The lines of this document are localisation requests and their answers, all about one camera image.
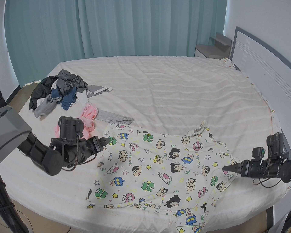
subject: white headboard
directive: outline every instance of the white headboard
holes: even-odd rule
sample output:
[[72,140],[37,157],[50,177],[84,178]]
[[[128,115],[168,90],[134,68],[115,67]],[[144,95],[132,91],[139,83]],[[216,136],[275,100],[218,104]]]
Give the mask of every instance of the white headboard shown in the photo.
[[235,29],[230,59],[236,69],[254,80],[277,113],[285,138],[291,143],[291,62],[240,27]]

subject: wall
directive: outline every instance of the wall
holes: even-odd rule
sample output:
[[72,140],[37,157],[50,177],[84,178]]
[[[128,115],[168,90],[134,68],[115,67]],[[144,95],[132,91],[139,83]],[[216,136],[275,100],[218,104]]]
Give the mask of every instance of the wall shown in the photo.
[[5,100],[19,85],[14,73],[4,32],[4,10],[6,0],[0,0],[0,90]]
[[291,61],[290,0],[227,0],[223,34],[234,38],[239,26]]

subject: curtain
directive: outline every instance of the curtain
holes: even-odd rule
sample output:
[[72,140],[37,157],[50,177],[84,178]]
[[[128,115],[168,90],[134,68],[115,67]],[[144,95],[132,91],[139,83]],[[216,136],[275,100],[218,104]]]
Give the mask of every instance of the curtain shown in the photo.
[[60,62],[194,56],[223,33],[226,0],[7,0],[5,35],[20,86]]

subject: bed sheet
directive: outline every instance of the bed sheet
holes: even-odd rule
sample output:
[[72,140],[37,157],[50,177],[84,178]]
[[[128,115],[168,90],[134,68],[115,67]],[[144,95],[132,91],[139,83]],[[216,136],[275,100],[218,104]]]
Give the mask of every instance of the bed sheet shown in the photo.
[[[253,147],[266,148],[275,133],[270,109],[245,76],[223,61],[198,57],[104,57],[59,63],[61,69],[80,75],[90,85],[110,86],[113,91],[93,96],[97,108],[133,117],[132,125],[157,133],[186,135],[202,120],[214,139],[224,141],[234,157],[251,159]],[[68,111],[57,105],[41,120],[28,109],[20,115],[46,145],[54,137],[60,116],[78,117],[80,102]],[[92,135],[102,136],[107,123],[95,120]],[[88,214],[81,198],[91,187],[96,163],[77,166],[73,172],[48,176],[14,150],[1,164],[9,195],[32,211],[54,221],[91,232],[175,232],[174,216],[126,209],[95,208]],[[203,231],[241,224],[269,208],[287,192],[288,185],[265,189],[252,179],[237,177],[224,191]]]

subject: floor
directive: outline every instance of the floor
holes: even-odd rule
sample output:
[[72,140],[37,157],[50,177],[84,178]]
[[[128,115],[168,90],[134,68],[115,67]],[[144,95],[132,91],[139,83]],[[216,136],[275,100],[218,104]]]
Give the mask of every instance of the floor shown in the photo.
[[[17,112],[21,110],[21,108],[24,106],[25,102],[29,99],[32,91],[37,86],[37,83],[32,83],[30,85],[24,86],[17,95],[12,99],[10,102],[10,106],[12,106]],[[21,204],[17,202],[13,202],[15,204],[15,208],[22,213],[24,213],[30,220],[34,233],[67,233],[69,230],[68,226],[62,225],[60,223],[54,222],[52,220],[49,220],[47,218],[44,218],[31,210],[25,208]],[[22,214],[19,213],[22,220],[25,222],[25,224],[30,225],[27,218]],[[3,222],[2,219],[0,219],[0,223],[4,226],[0,225],[0,232],[2,233],[10,233],[11,231],[7,228],[5,228],[6,224]],[[228,229],[223,230],[216,230],[211,231],[209,233],[263,233],[267,229],[267,214],[266,211],[261,212],[260,214],[254,216],[250,220],[246,221],[245,223],[234,226]],[[80,231],[80,229],[74,229],[72,228],[70,230],[70,233],[89,233],[89,232],[83,232]]]

